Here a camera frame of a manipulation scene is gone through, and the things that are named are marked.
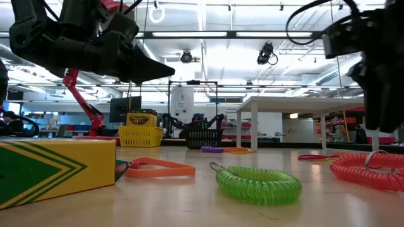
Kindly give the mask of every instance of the table leg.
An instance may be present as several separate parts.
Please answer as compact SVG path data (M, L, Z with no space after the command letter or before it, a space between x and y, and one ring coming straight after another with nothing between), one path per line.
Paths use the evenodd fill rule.
M379 131L372 131L372 151L379 149Z
M258 102L251 102L251 150L258 149Z
M236 137L236 146L238 148L240 148L241 147L241 112L240 111L237 112L236 126L237 126L237 128L236 128L236 130L237 130L237 133L236 133L236 135L237 135L237 137Z
M323 149L327 148L327 134L326 134L326 114L320 113L320 125L321 125L321 146Z

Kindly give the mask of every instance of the chair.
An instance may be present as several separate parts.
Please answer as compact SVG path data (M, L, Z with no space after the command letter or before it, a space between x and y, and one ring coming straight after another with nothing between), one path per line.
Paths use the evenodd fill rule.
M67 124L63 124L59 126L59 131L57 132L56 138L63 138L66 134L66 131L68 129Z

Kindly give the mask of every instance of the green coil keychain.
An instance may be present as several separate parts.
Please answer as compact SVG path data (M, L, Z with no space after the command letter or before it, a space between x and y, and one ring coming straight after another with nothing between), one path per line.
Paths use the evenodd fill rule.
M273 170L243 166L225 166L211 162L220 190L230 197L259 205L286 204L297 201L302 185L294 176Z

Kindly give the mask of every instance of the white table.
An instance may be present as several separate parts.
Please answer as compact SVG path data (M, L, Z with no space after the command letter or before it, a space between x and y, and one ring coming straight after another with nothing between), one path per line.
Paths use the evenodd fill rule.
M241 113L251 112L251 149L258 148L258 112L281 112L320 115L321 144L326 145L326 114L363 107L362 99L344 98L290 98L252 96L237 109L237 147L241 146ZM372 134L373 150L379 149L377 131Z

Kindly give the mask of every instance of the ceiling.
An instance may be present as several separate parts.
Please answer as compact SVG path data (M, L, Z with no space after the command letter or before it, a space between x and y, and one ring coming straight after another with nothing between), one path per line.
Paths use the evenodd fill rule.
M46 0L50 7L60 13L62 0ZM124 0L128 5L133 1ZM284 0L283 10L279 1L257 0L160 0L159 9L155 9L153 1L143 0L135 9L135 21L141 32L143 31L284 31L288 17L299 7L307 4L306 0ZM355 1L361 10L382 8L384 1ZM346 15L350 11L346 5L340 8L339 1L324 4L297 15L291 22L289 30L321 31ZM164 18L159 18L164 11ZM50 74L45 69L10 55L7 32L14 22L13 9L10 1L0 0L0 57L7 60L14 71L10 83L61 83L61 79ZM359 61L357 54L341 56L339 59L325 59L323 44L317 40L312 44L294 45L288 40L260 40L260 39L167 39L140 40L144 52L160 62L176 69L172 80L186 81L200 79L218 81L220 84L246 84L252 81L254 85L284 85L284 88L259 89L245 88L225 89L251 95L271 96L345 96L360 98L360 89L329 89L326 86L357 86L349 77L345 76L349 67ZM272 42L278 56L278 64L259 66L256 63L258 52L265 42ZM191 51L196 62L183 64L179 58L184 50ZM112 84L116 78L100 76L93 73L80 75L81 84ZM168 78L145 82L145 84L167 84ZM321 83L324 88L287 88L290 85L316 85ZM33 91L26 86L14 86L14 90ZM42 86L45 92L57 90L55 87ZM91 93L100 90L106 98L119 96L127 92L127 87L114 88L86 88ZM143 88L143 91L160 92L163 88Z

